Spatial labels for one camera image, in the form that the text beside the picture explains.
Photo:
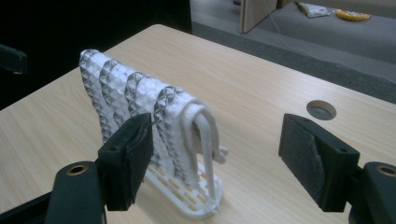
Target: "black clamp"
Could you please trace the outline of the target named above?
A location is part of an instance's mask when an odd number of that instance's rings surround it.
[[[128,210],[153,155],[151,115],[125,121],[98,155],[65,166],[52,192],[1,214],[0,223],[106,223],[105,206]]]
[[[350,223],[396,223],[396,167],[358,166],[360,153],[310,119],[285,114],[279,156],[324,212],[344,212]]]

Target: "gray floor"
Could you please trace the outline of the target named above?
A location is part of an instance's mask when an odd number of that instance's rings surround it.
[[[291,3],[240,34],[239,10],[232,0],[191,0],[193,33],[396,104],[396,20],[308,19]]]

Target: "screw hole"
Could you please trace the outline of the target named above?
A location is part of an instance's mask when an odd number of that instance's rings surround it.
[[[306,105],[306,110],[312,117],[321,120],[334,119],[337,115],[337,111],[335,110],[334,106],[320,100],[309,102]]]
[[[68,175],[80,175],[88,170],[86,165],[76,165],[67,171]]]
[[[389,175],[389,176],[396,177],[396,170],[394,168],[392,168],[392,167],[377,166],[376,170],[379,171],[379,173],[381,173],[383,175]]]

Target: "white plastic base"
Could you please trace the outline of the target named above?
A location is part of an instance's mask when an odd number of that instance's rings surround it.
[[[149,166],[146,178],[185,215],[194,218],[210,217],[219,213],[223,195],[221,180],[213,175],[215,198],[209,197],[205,167],[198,163],[199,186],[193,188],[160,169]]]

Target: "wood grain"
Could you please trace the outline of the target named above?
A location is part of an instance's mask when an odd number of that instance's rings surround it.
[[[108,223],[347,223],[325,214],[277,156],[284,113],[312,119],[367,161],[396,163],[396,105],[289,68],[156,25],[106,54],[201,98],[217,118],[227,162],[219,215],[183,216],[150,183],[128,212]],[[313,100],[332,104],[335,119],[312,118]],[[93,161],[102,145],[98,116],[78,69],[0,111],[0,212],[51,190],[62,167]]]

